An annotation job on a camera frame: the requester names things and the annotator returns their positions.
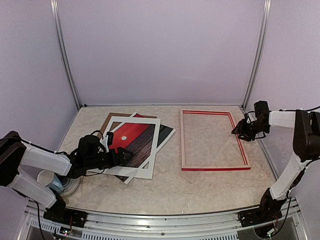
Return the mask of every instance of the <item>robotic arm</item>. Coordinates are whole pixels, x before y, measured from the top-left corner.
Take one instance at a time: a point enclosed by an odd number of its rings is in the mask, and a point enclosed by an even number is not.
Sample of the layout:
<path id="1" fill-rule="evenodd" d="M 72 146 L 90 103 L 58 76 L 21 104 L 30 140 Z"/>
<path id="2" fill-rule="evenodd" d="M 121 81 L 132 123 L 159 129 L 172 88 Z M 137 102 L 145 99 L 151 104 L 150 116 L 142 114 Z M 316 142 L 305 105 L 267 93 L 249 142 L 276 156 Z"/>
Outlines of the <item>robotic arm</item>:
<path id="1" fill-rule="evenodd" d="M 302 179 L 308 165 L 320 156 L 320 112 L 306 110 L 269 111 L 266 101 L 254 104 L 256 120 L 245 114 L 231 132 L 241 140 L 250 142 L 270 132 L 270 127 L 294 129 L 293 153 L 279 179 L 266 190 L 258 209 L 241 211 L 238 215 L 243 227 L 281 218 L 281 207 L 289 198 L 291 189 Z"/>
<path id="2" fill-rule="evenodd" d="M 0 186 L 8 186 L 23 196 L 30 197 L 43 205 L 45 219 L 76 227 L 84 227 L 87 213 L 68 209 L 61 196 L 52 189 L 40 185 L 27 175 L 21 165 L 48 170 L 60 176 L 76 179 L 90 169 L 109 169 L 127 163 L 133 153 L 122 147 L 108 149 L 113 141 L 113 133 L 108 132 L 105 145 L 94 135 L 86 135 L 79 140 L 78 148 L 72 153 L 53 152 L 20 138 L 15 131 L 0 140 Z"/>

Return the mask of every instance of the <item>beige tabletop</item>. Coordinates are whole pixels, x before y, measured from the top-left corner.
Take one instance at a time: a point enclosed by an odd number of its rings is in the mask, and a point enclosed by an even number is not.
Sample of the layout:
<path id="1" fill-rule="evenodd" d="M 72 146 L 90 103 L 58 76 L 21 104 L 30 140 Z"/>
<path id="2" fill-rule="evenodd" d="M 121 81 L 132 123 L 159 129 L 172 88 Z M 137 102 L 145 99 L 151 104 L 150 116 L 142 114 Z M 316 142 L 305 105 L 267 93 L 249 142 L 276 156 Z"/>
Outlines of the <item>beige tabletop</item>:
<path id="1" fill-rule="evenodd" d="M 64 200 L 67 206 L 107 213 L 172 215 L 230 210 L 256 205 L 274 176 L 257 142 L 242 145 L 251 169 L 244 171 L 181 171 L 180 109 L 231 112 L 238 122 L 243 114 L 236 106 L 113 106 L 83 107 L 71 125 L 60 150 L 71 152 L 84 135 L 101 128 L 109 113 L 157 116 L 161 124 L 176 129 L 156 154 L 152 179 L 134 178 L 128 185 L 113 175 L 83 177 L 76 192 Z M 205 119 L 194 126 L 203 129 Z M 220 139 L 206 134 L 213 146 Z"/>

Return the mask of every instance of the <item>metal pole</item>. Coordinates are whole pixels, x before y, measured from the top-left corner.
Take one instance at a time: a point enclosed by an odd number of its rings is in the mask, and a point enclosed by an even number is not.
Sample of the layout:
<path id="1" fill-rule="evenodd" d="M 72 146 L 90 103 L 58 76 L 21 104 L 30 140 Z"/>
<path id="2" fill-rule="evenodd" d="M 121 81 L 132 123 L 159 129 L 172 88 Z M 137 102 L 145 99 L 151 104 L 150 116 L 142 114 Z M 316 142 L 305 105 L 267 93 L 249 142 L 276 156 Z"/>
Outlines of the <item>metal pole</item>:
<path id="1" fill-rule="evenodd" d="M 59 45 L 59 49 L 60 49 L 60 53 L 61 53 L 62 63 L 64 66 L 66 78 L 67 78 L 67 81 L 68 81 L 68 84 L 69 84 L 69 87 L 70 87 L 70 90 L 72 93 L 72 98 L 73 98 L 74 104 L 75 104 L 77 110 L 79 111 L 79 109 L 81 108 L 82 105 L 81 105 L 81 102 L 79 99 L 79 95 L 77 92 L 75 81 L 74 81 L 72 74 L 71 74 L 70 64 L 69 64 L 69 60 L 68 60 L 68 56 L 67 56 L 67 52 L 66 52 L 66 46 L 65 46 L 64 36 L 63 36 L 63 32 L 62 32 L 62 27 L 61 27 L 59 8 L 58 8 L 58 0 L 50 0 L 50 2 L 51 2 L 51 11 L 52 11 L 52 16 L 53 16 L 53 23 L 54 23 L 55 33 L 56 33 L 56 37 L 58 40 L 58 45 Z"/>
<path id="2" fill-rule="evenodd" d="M 261 27 L 260 27 L 260 33 L 259 33 L 259 39 L 258 39 L 258 44 L 257 48 L 255 51 L 255 56 L 254 56 L 254 61 L 253 61 L 253 66 L 252 70 L 250 73 L 250 79 L 249 83 L 244 95 L 243 103 L 242 106 L 244 110 L 247 110 L 248 102 L 250 100 L 254 84 L 257 78 L 257 73 L 259 69 L 259 64 L 261 61 L 264 45 L 265 45 L 265 39 L 267 35 L 267 28 L 268 28 L 268 22 L 269 22 L 269 16 L 270 16 L 270 9 L 271 9 L 271 0 L 264 0 L 264 9 L 263 9 L 263 16 L 262 16 L 262 21 L 261 21 Z"/>

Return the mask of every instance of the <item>cup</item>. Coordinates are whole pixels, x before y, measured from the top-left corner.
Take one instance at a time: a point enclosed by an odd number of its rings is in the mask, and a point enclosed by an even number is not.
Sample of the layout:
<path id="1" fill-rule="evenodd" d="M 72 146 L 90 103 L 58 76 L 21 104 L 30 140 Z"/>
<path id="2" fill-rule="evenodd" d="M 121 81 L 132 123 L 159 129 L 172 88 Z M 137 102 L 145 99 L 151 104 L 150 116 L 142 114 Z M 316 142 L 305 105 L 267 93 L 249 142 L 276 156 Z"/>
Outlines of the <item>cup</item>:
<path id="1" fill-rule="evenodd" d="M 37 181 L 44 187 L 55 190 L 58 194 L 62 193 L 64 187 L 54 172 L 42 170 L 37 177 Z"/>

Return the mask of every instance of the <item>wall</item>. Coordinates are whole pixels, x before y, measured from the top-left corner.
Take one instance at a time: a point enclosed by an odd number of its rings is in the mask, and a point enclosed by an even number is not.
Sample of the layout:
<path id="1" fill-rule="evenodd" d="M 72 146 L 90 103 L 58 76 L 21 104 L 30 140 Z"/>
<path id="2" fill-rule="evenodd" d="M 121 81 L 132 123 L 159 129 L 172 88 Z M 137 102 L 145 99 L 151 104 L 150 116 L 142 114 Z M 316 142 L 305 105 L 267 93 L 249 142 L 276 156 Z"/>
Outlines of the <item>wall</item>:
<path id="1" fill-rule="evenodd" d="M 264 0 L 59 1 L 83 104 L 241 105 Z"/>
<path id="2" fill-rule="evenodd" d="M 271 110 L 320 105 L 320 2 L 272 0 L 270 20 L 249 109 L 266 100 Z M 271 129 L 263 141 L 279 173 L 293 151 L 293 130 Z M 320 235 L 320 162 L 296 189 L 311 240 Z"/>
<path id="3" fill-rule="evenodd" d="M 0 2 L 0 137 L 56 150 L 76 114 L 50 1 Z M 14 239 L 27 199 L 0 187 L 0 239 Z"/>

